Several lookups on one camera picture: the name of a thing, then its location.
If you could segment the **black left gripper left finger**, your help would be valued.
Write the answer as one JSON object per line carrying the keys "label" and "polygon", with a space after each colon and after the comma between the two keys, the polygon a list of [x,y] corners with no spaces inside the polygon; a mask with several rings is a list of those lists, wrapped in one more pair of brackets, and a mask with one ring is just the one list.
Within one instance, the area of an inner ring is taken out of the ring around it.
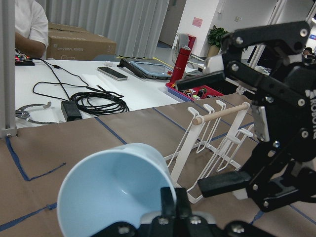
{"label": "black left gripper left finger", "polygon": [[161,215],[163,218],[173,218],[176,216],[175,201],[171,189],[163,187],[160,189],[161,197]]}

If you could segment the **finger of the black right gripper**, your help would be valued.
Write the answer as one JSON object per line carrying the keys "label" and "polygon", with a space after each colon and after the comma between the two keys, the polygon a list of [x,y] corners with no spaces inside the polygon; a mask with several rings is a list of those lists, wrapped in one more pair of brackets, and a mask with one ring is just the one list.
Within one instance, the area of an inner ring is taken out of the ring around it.
{"label": "finger of the black right gripper", "polygon": [[225,74],[223,71],[212,72],[210,74],[202,76],[194,76],[190,78],[184,78],[175,82],[175,88],[179,91],[186,89],[208,85],[211,83],[225,80]]}
{"label": "finger of the black right gripper", "polygon": [[198,187],[205,198],[246,188],[251,176],[245,171],[232,171],[202,178],[197,181]]}

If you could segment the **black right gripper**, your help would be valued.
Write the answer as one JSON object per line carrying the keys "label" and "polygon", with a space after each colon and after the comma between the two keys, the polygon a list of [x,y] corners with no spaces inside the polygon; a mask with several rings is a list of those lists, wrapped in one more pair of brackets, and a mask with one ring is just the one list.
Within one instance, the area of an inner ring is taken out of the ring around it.
{"label": "black right gripper", "polygon": [[[240,29],[222,39],[226,77],[256,89],[259,144],[239,173],[249,176],[247,195],[264,212],[316,200],[316,68],[302,55],[309,34],[309,24],[299,21]],[[260,43],[284,65],[280,78],[241,63],[243,49]]]}

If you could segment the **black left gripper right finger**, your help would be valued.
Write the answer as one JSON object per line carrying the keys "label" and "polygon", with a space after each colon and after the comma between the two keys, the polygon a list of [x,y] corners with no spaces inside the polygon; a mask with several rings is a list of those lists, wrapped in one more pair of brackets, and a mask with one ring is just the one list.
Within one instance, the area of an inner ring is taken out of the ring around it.
{"label": "black left gripper right finger", "polygon": [[187,191],[184,188],[175,188],[176,192],[176,214],[180,219],[188,218],[192,215],[190,202],[188,199]]}

